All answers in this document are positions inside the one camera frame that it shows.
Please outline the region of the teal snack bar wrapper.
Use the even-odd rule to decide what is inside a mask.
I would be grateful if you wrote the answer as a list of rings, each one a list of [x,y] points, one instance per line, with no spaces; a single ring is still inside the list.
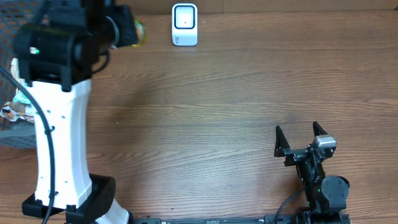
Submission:
[[[16,92],[16,95],[13,98],[13,102],[20,102],[20,103],[27,104],[27,105],[31,104],[31,101],[21,90],[18,90]]]

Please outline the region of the white barcode scanner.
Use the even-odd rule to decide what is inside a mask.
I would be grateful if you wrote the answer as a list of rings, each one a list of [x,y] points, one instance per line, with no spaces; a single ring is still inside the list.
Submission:
[[[176,3],[172,7],[172,42],[176,46],[193,47],[198,43],[198,9],[192,3]]]

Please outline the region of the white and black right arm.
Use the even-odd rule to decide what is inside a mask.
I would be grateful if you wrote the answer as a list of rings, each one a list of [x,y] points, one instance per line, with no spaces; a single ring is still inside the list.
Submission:
[[[338,175],[325,174],[322,162],[333,156],[336,139],[328,134],[316,121],[313,122],[313,142],[305,148],[292,149],[280,126],[275,127],[275,157],[283,157],[286,167],[294,166],[302,182],[302,189],[286,199],[273,217],[266,220],[274,223],[350,223],[346,209],[349,181]],[[282,215],[283,208],[299,195],[305,194],[307,206],[294,214]]]

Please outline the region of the grey plastic mesh basket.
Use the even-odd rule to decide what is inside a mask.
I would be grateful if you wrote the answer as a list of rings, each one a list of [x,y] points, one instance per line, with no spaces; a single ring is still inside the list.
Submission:
[[[1,0],[1,68],[10,70],[14,58],[13,38],[21,25],[29,22],[40,7],[35,0]],[[1,117],[1,145],[20,149],[35,148],[34,124],[23,119]]]

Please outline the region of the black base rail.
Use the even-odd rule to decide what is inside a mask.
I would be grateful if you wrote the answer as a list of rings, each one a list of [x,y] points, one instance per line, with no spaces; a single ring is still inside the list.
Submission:
[[[189,219],[171,219],[161,220],[160,218],[135,218],[133,224],[294,224],[294,223],[329,223],[329,224],[351,224],[349,215],[329,217],[319,217],[312,215],[309,220],[306,218],[298,218],[295,215],[279,215],[275,219],[275,215],[265,215],[264,217],[252,218],[189,218]]]

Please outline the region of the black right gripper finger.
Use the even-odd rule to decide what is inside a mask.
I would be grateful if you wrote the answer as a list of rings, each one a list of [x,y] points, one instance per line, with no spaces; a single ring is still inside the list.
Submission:
[[[319,125],[317,121],[312,123],[314,136],[327,135],[328,133]]]
[[[275,127],[275,150],[276,151],[286,151],[290,150],[290,145],[285,138],[283,130],[280,126]]]

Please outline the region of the brown snack pouch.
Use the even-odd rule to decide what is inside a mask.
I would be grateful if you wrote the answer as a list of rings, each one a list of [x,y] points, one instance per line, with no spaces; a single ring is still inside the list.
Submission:
[[[19,66],[17,58],[12,59],[10,71],[14,79],[19,84],[21,84],[23,87],[27,86],[25,80],[22,79],[19,75]],[[3,104],[1,108],[1,116],[11,122],[24,120],[30,123],[34,123],[34,113],[35,113],[35,108],[32,106],[32,104],[27,105],[20,102],[13,102],[13,99],[5,102],[5,104]]]

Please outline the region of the yellow liquid bottle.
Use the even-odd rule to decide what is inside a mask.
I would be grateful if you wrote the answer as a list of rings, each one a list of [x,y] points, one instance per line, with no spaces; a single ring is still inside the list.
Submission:
[[[134,21],[137,34],[137,43],[133,44],[134,47],[140,47],[146,42],[146,30],[143,23],[139,20]]]

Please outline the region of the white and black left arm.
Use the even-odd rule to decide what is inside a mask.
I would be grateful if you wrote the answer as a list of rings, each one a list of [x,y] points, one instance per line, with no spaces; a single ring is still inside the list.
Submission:
[[[38,179],[22,212],[47,223],[132,223],[112,177],[91,174],[86,160],[86,110],[94,64],[112,48],[137,44],[134,16],[114,1],[44,1],[20,26],[12,46],[22,92],[35,109]]]

